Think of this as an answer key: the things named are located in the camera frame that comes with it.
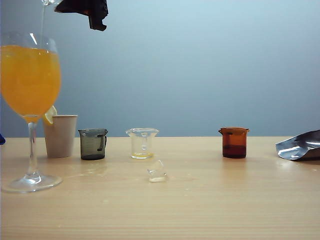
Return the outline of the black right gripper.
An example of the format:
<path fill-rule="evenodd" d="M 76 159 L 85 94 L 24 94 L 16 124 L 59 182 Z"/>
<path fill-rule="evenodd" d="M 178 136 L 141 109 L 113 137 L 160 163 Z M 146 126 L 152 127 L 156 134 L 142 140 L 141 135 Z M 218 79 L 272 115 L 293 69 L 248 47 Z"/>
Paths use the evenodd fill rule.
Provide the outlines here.
<path fill-rule="evenodd" d="M 56 13 L 74 13 L 74 0 L 61 0 L 54 8 Z M 107 26 L 103 19 L 108 16 L 108 5 L 106 0 L 79 0 L 77 13 L 87 16 L 89 27 L 92 30 L 104 31 Z"/>

